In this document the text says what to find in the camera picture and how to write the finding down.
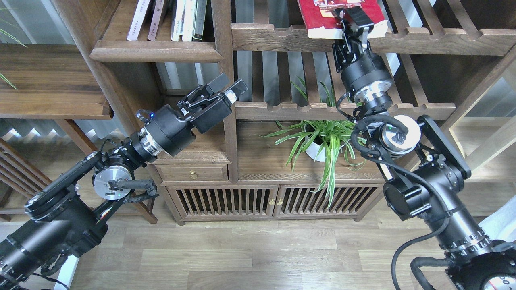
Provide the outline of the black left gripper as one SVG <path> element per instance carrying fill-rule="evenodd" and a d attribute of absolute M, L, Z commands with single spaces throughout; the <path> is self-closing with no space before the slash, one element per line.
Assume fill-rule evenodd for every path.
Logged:
<path fill-rule="evenodd" d="M 144 128 L 137 134 L 139 149 L 146 155 L 155 157 L 165 151 L 175 156 L 184 150 L 192 141 L 196 128 L 205 133 L 231 114 L 234 104 L 248 87 L 242 79 L 223 90 L 229 83 L 225 73 L 221 73 L 208 85 L 199 86 L 192 93 L 181 99 L 174 110 L 165 105 L 157 112 L 138 110 L 136 117 L 144 123 Z"/>

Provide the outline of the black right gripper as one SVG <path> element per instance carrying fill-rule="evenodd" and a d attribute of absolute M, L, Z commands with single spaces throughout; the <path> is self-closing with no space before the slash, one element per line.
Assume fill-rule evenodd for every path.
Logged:
<path fill-rule="evenodd" d="M 393 84 L 383 59 L 372 52 L 368 41 L 374 22 L 360 6 L 337 8 L 334 15 L 343 25 L 342 39 L 333 44 L 337 73 L 356 103 L 384 97 Z"/>

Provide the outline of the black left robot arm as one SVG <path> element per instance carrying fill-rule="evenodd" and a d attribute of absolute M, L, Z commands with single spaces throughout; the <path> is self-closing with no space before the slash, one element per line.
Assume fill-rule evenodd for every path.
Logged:
<path fill-rule="evenodd" d="M 94 151 L 25 204 L 28 222 L 1 242 L 1 288 L 18 290 L 37 268 L 48 277 L 68 256 L 79 257 L 101 243 L 107 220 L 125 203 L 157 197 L 153 180 L 136 180 L 134 171 L 152 163 L 160 152 L 174 156 L 195 135 L 231 114 L 231 106 L 247 91 L 238 79 L 228 87 L 222 73 L 182 98 L 174 110 L 139 110 L 144 127 L 111 152 Z"/>

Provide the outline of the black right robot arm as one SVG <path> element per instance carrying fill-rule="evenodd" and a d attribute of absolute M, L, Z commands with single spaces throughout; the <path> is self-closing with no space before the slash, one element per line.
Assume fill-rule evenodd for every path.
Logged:
<path fill-rule="evenodd" d="M 422 267 L 445 267 L 459 290 L 514 290 L 515 244 L 492 240 L 458 197 L 471 169 L 431 117 L 418 119 L 387 112 L 393 83 L 383 59 L 372 52 L 368 33 L 374 22 L 359 6 L 337 8 L 342 39 L 333 44 L 337 73 L 346 88 L 341 97 L 358 108 L 346 118 L 356 124 L 350 143 L 378 165 L 385 178 L 387 205 L 402 219 L 420 217 L 431 233 L 402 244 L 392 258 L 391 275 L 398 290 L 397 259 L 408 246 L 435 237 L 445 257 L 416 257 L 410 264 L 420 286 L 433 289 Z"/>

